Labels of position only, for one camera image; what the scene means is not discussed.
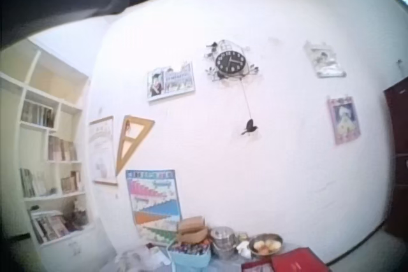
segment hanging picture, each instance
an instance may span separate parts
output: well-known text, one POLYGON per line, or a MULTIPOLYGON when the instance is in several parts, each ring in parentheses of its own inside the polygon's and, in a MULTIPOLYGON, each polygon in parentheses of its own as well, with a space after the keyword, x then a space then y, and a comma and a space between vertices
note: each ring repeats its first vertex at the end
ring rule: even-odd
POLYGON ((179 70, 173 67, 157 68, 147 75, 149 101, 192 92, 194 87, 193 64, 185 63, 179 70))
POLYGON ((314 45, 307 41, 304 50, 319 78, 346 76, 346 72, 337 62, 337 55, 331 46, 325 43, 314 45))
POLYGON ((347 143, 358 138, 361 134, 360 126, 352 97, 329 99, 328 106, 336 144, 347 143))
POLYGON ((133 221, 140 237, 168 245, 177 234, 181 220, 174 170, 126 170, 133 221))
POLYGON ((89 169, 95 183, 117 185, 113 151, 113 116, 89 124, 89 169))

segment clock face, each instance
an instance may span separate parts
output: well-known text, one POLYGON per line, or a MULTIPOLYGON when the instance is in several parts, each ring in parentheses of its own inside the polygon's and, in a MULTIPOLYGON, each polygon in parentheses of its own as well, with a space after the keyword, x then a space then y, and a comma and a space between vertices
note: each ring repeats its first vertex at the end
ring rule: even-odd
POLYGON ((225 51, 219 54, 215 60, 218 70, 228 74, 239 73, 244 69, 246 63, 245 57, 236 51, 225 51))

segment triangle ruler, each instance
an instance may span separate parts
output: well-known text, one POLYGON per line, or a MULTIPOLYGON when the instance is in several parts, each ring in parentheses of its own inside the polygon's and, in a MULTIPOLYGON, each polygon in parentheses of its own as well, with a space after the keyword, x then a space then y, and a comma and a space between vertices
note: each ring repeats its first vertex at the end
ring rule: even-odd
POLYGON ((117 152, 116 175, 128 162, 133 152, 145 139, 154 125, 153 120, 125 116, 120 134, 119 149, 117 152))

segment blue box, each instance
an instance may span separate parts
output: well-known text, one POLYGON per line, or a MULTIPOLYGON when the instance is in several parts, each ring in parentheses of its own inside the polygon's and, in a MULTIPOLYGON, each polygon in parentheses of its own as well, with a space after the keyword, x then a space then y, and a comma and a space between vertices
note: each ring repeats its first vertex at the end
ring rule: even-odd
POLYGON ((174 244, 170 243, 167 247, 168 255, 171 261, 181 266, 188 266, 192 268, 205 268, 208 266, 211 260, 211 249, 208 246, 208 250, 203 255, 191 255, 182 252, 170 251, 169 248, 174 244))

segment bookshelf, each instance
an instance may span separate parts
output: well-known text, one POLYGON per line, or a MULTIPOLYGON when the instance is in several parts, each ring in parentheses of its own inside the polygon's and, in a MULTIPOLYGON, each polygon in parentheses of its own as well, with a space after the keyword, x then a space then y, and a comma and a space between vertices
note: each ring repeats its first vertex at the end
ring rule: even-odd
POLYGON ((69 241, 80 241, 81 235, 94 229, 82 163, 89 80, 28 39, 1 52, 0 69, 1 168, 7 169, 2 171, 1 188, 10 195, 1 203, 8 216, 4 230, 29 231, 41 261, 52 270, 50 265, 61 266, 60 258, 52 255, 57 248, 69 249, 69 241), (48 151, 49 139, 57 140, 58 158, 48 151), (86 208, 84 229, 67 230, 56 239, 38 239, 39 227, 32 215, 58 211, 61 218, 69 219, 74 202, 86 208))

